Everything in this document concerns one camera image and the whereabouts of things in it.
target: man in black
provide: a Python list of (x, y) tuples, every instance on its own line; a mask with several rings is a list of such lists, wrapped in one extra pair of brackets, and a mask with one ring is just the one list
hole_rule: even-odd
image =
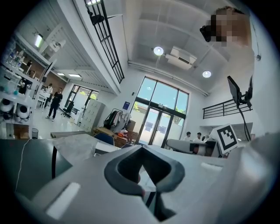
[(62, 90), (62, 88), (59, 87), (58, 92), (56, 92), (54, 94), (54, 97), (52, 99), (51, 108), (49, 110), (49, 115), (46, 117), (47, 119), (49, 119), (53, 112), (52, 121), (54, 121), (54, 118), (56, 117), (56, 110), (60, 104), (60, 101), (62, 100), (61, 90)]

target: door frame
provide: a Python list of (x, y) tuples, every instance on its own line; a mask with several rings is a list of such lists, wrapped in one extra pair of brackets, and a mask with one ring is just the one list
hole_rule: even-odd
[(165, 136), (164, 136), (164, 139), (163, 139), (163, 142), (162, 142), (162, 145), (161, 145), (161, 147), (163, 148), (163, 147), (165, 146), (165, 144), (166, 144), (167, 137), (168, 137), (168, 135), (169, 135), (169, 131), (170, 131), (170, 128), (171, 128), (171, 124), (172, 124), (172, 120), (173, 120), (174, 115), (173, 115), (173, 114), (170, 114), (170, 113), (168, 113), (168, 112), (162, 111), (162, 110), (160, 110), (160, 109), (158, 109), (158, 108), (151, 107), (151, 106), (148, 106), (146, 115), (145, 115), (145, 117), (144, 117), (143, 124), (142, 124), (142, 126), (141, 126), (141, 128), (140, 128), (140, 130), (139, 130), (139, 134), (138, 134), (138, 137), (137, 137), (137, 139), (136, 139), (136, 143), (139, 143), (139, 140), (140, 140), (140, 138), (141, 138), (142, 131), (143, 131), (144, 127), (145, 127), (145, 124), (146, 124), (146, 121), (147, 121), (147, 118), (148, 118), (148, 116), (149, 116), (149, 112), (150, 112), (151, 109), (158, 111), (158, 115), (157, 115), (157, 119), (156, 119), (156, 122), (155, 122), (155, 125), (154, 125), (154, 128), (153, 128), (153, 132), (152, 132), (152, 134), (151, 134), (151, 136), (150, 136), (148, 145), (152, 145), (153, 142), (154, 142), (154, 138), (155, 138), (155, 135), (156, 135), (156, 133), (157, 133), (157, 131), (158, 131), (158, 127), (159, 127), (159, 123), (160, 123), (162, 114), (164, 113), (164, 114), (168, 114), (168, 115), (170, 116), (170, 120), (169, 120), (167, 129), (166, 129), (166, 132), (165, 132)]

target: black railing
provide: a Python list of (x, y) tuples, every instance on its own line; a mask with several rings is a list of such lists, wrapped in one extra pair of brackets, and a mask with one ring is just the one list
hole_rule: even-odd
[[(252, 108), (249, 109), (247, 104), (243, 104), (243, 103), (240, 104), (239, 108), (242, 110), (242, 112), (252, 110)], [(233, 99), (210, 107), (203, 108), (202, 110), (203, 110), (203, 119), (212, 118), (212, 117), (221, 117), (221, 116), (239, 113), (239, 110), (237, 109), (236, 103), (233, 101)]]
[(115, 76), (117, 77), (118, 82), (121, 83), (124, 79), (123, 70), (119, 62), (119, 57), (111, 34), (104, 1), (84, 0), (84, 2), (86, 3), (87, 12)]

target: glass door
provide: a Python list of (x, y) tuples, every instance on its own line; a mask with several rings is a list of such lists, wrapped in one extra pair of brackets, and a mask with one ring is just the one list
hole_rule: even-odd
[(139, 144), (162, 147), (170, 129), (171, 116), (165, 112), (149, 107), (144, 124), (139, 132)]
[(159, 117), (159, 123), (157, 125), (157, 129), (155, 129), (155, 135), (153, 137), (153, 141), (151, 145), (157, 145), (161, 147), (165, 139), (165, 135), (167, 134), (170, 115), (166, 113), (161, 113), (161, 116), (158, 117)]
[(148, 113), (145, 117), (144, 126), (142, 125), (142, 132), (140, 133), (139, 143), (144, 145), (149, 145), (151, 137), (153, 136), (154, 129), (158, 124), (159, 111), (153, 108), (149, 108)]

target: window frame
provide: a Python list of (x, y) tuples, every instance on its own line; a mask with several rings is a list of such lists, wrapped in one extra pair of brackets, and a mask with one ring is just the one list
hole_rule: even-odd
[[(84, 104), (85, 107), (84, 107), (83, 112), (85, 111), (86, 106), (88, 105), (88, 102), (89, 102), (89, 100), (91, 99), (92, 93), (93, 93), (93, 92), (99, 93), (97, 90), (89, 89), (89, 88), (87, 88), (87, 87), (82, 87), (82, 86), (79, 86), (79, 85), (74, 85), (73, 88), (72, 88), (72, 90), (71, 90), (71, 92), (69, 93), (68, 98), (67, 98), (67, 100), (66, 100), (66, 103), (65, 103), (65, 105), (64, 105), (65, 108), (66, 108), (66, 105), (68, 106), (68, 103), (69, 103), (69, 102), (74, 102), (74, 99), (75, 99), (77, 93), (79, 92), (80, 88), (84, 88), (84, 89), (90, 90), (90, 94), (88, 95), (87, 100), (86, 100), (86, 102), (85, 102), (85, 104)], [(73, 100), (69, 100), (72, 93), (75, 94), (74, 97), (73, 97)]]
[[(161, 82), (161, 81), (158, 81), (158, 80), (156, 80), (156, 79), (152, 79), (152, 78), (149, 78), (149, 77), (146, 77), (146, 76), (145, 76), (144, 79), (142, 80), (141, 86), (142, 86), (142, 84), (143, 84), (143, 82), (144, 82), (145, 79), (150, 79), (150, 80), (156, 81), (156, 84), (155, 84), (154, 89), (153, 89), (152, 96), (151, 96), (150, 100), (146, 100), (146, 99), (143, 99), (143, 98), (138, 97), (138, 94), (139, 94), (140, 89), (141, 89), (141, 87), (140, 87), (140, 89), (139, 89), (138, 92), (137, 92), (136, 98), (135, 98), (135, 100), (134, 100), (134, 102), (133, 102), (133, 106), (134, 106), (134, 103), (135, 103), (135, 102), (143, 103), (143, 104), (149, 105), (149, 106), (151, 106), (151, 107), (154, 107), (154, 108), (156, 108), (156, 109), (162, 110), (162, 111), (164, 111), (164, 112), (171, 113), (171, 114), (173, 114), (173, 115), (175, 115), (175, 116), (177, 116), (177, 117), (183, 118), (183, 119), (185, 120), (185, 119), (186, 119), (186, 114), (187, 114), (188, 105), (189, 105), (189, 93), (187, 93), (187, 92), (185, 92), (185, 91), (183, 91), (183, 90), (181, 90), (181, 89), (179, 89), (179, 88), (176, 88), (176, 87), (174, 87), (174, 86), (171, 86), (171, 85), (169, 85), (169, 84), (166, 84), (166, 83), (164, 83), (164, 82)], [(168, 108), (168, 107), (164, 107), (164, 106), (163, 106), (163, 107), (159, 107), (159, 104), (158, 104), (158, 103), (152, 102), (152, 98), (153, 98), (153, 95), (154, 95), (154, 91), (155, 91), (155, 89), (156, 89), (158, 83), (162, 83), (162, 84), (164, 84), (164, 85), (167, 85), (167, 86), (169, 86), (169, 87), (171, 87), (171, 88), (177, 90), (176, 100), (175, 100), (175, 106), (174, 106), (173, 109)], [(183, 113), (180, 113), (180, 112), (176, 111), (176, 106), (177, 106), (179, 91), (181, 91), (182, 93), (185, 93), (185, 94), (188, 95), (187, 103), (186, 103), (186, 106), (185, 106), (185, 113), (186, 113), (186, 114), (183, 114)]]

